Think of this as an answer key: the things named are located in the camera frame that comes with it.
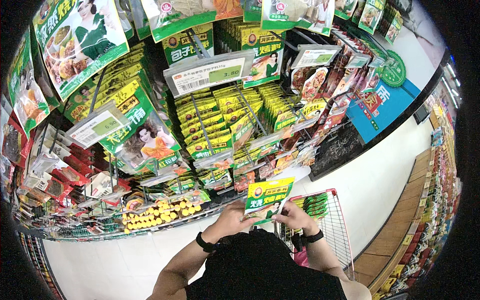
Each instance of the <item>white floor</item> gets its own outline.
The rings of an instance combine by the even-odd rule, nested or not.
[[[355,257],[390,215],[415,156],[430,146],[431,131],[429,122],[417,125],[412,117],[340,169],[315,182],[308,177],[298,181],[291,196],[335,188]],[[68,300],[144,300],[160,270],[214,221],[209,217],[152,236],[78,243],[45,240],[44,245]]]

